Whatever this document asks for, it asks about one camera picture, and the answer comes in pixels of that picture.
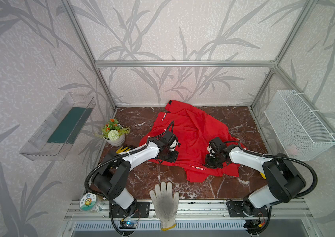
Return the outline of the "red X-Sport jacket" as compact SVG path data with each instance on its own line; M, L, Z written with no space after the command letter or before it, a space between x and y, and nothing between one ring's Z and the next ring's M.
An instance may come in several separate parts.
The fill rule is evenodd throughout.
M222 165L221 168L205 167L209 142L217 137L222 141L235 141L228 127L206 112L184 102L171 100L166 105L166 113L159 113L151 131L145 135L139 145L146 143L148 137L161 134L174 121L173 133L177 136L180 147L176 162L162 162L165 166L178 166L185 170L187 180L192 183L202 183L210 175L239 176L239 165Z

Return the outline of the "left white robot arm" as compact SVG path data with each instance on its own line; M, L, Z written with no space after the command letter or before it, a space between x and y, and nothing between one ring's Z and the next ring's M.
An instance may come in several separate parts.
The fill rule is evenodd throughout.
M136 200L126 189L129 173L152 159L157 159L161 163L176 162L178 158L176 147L180 143L173 129L172 121L163 133L147 138L144 145L128 152L108 153L106 160L85 178L85 189L89 193L105 197L111 204L116 204L123 210L134 209Z

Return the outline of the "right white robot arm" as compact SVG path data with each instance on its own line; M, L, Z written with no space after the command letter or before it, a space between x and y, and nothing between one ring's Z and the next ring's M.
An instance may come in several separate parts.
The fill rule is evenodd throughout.
M285 156L254 152L243 148L239 141L211 140L206 155L207 168L243 165L260 172L267 185L252 192L243 200L243 207L255 210L267 205L288 203L311 193L318 184L318 176L307 163Z

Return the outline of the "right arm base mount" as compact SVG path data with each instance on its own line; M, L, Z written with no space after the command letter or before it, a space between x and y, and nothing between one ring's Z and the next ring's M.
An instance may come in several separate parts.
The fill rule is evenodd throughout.
M267 217L269 215L267 206L256 208L249 201L228 199L225 203L230 217Z

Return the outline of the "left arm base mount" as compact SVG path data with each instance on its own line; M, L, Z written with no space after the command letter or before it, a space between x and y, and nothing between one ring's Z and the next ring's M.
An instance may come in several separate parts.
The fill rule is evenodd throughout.
M134 201L128 209L118 204L110 206L110 218L148 218L150 213L149 201Z

